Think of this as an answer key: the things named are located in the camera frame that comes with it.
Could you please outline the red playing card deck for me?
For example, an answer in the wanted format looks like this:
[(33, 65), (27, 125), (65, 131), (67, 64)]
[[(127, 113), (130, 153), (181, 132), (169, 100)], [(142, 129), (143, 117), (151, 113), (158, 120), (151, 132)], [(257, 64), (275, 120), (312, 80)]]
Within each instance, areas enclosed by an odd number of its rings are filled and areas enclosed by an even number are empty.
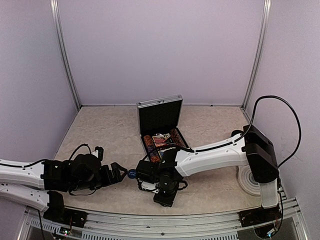
[(152, 136), (152, 140), (153, 140), (154, 145), (156, 147), (165, 146), (166, 144), (168, 144), (170, 142), (170, 138), (171, 138), (171, 136), (169, 133), (167, 133), (167, 134), (157, 133)]

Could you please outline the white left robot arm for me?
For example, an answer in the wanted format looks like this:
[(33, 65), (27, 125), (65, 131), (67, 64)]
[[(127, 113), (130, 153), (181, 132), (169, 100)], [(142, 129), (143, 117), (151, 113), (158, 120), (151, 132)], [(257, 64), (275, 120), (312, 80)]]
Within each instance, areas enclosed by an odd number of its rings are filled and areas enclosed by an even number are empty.
[(63, 223), (70, 218), (62, 192), (97, 190), (120, 183), (128, 171), (116, 162), (102, 164), (100, 153), (79, 154), (73, 160), (41, 159), (34, 163), (0, 161), (0, 194)]

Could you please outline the aluminium poker chip case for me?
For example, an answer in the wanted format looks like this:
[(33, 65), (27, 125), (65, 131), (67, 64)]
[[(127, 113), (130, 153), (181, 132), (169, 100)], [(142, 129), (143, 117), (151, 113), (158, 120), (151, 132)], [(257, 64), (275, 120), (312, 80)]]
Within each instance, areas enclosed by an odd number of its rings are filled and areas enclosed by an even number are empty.
[[(144, 143), (144, 136), (146, 135), (153, 137), (156, 134), (170, 134), (170, 130), (177, 129), (187, 148), (189, 147), (178, 128), (182, 105), (183, 97), (180, 94), (140, 101), (136, 104), (139, 135), (145, 150), (146, 157), (144, 159), (146, 161), (150, 161)], [(177, 145), (170, 136), (168, 144), (156, 147), (160, 160), (163, 153), (166, 150), (173, 149), (174, 146)]]

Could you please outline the blue round button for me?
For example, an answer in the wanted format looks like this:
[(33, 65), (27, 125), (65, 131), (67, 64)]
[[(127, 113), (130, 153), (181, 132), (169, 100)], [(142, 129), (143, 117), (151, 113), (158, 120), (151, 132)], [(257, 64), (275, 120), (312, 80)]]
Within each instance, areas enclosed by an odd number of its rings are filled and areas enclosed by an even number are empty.
[(135, 169), (130, 169), (127, 172), (127, 176), (129, 179), (135, 179), (136, 178), (136, 170)]

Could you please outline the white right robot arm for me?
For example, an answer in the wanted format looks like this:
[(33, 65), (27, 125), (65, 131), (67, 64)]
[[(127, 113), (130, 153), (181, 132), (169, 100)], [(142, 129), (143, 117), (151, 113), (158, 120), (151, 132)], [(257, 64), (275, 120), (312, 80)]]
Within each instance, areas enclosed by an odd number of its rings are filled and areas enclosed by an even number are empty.
[(154, 202), (171, 207), (185, 177), (225, 167), (249, 167), (261, 199), (256, 218), (266, 222), (275, 214), (279, 168), (274, 146), (253, 125), (244, 126), (243, 131), (226, 140), (205, 146), (187, 148), (171, 142), (168, 145), (170, 148), (158, 162), (140, 160), (135, 169), (139, 189), (153, 192)]

